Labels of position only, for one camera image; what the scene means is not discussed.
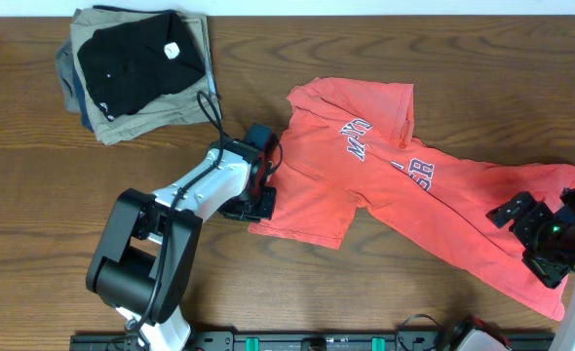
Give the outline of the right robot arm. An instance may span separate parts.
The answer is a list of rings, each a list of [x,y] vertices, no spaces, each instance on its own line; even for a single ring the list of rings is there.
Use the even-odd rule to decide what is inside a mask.
[[[553,212],[528,192],[520,192],[509,202],[492,210],[487,218],[497,227],[509,230],[522,243],[522,262],[547,288],[556,288],[566,276],[575,274],[575,189],[560,195],[561,208]],[[515,333],[505,336],[482,320],[469,316],[441,336],[438,350],[514,351],[575,350],[574,294],[556,334]]]

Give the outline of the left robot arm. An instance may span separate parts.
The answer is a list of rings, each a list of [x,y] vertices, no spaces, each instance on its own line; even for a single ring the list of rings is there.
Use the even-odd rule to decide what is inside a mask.
[[[279,149],[271,129],[221,136],[206,158],[173,184],[117,198],[89,266],[86,286],[126,319],[122,335],[77,335],[73,350],[183,350],[192,334],[180,309],[200,239],[214,213],[269,219],[277,191],[267,178]]]

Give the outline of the red printed t-shirt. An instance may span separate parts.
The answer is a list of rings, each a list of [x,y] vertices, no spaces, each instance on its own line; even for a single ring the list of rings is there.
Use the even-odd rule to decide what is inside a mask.
[[[288,95],[292,115],[274,153],[270,219],[254,234],[340,247],[357,209],[490,287],[559,321],[562,288],[545,287],[522,263],[522,244],[489,211],[521,191],[552,210],[575,188],[575,166],[501,166],[458,159],[413,133],[413,88],[317,78]]]

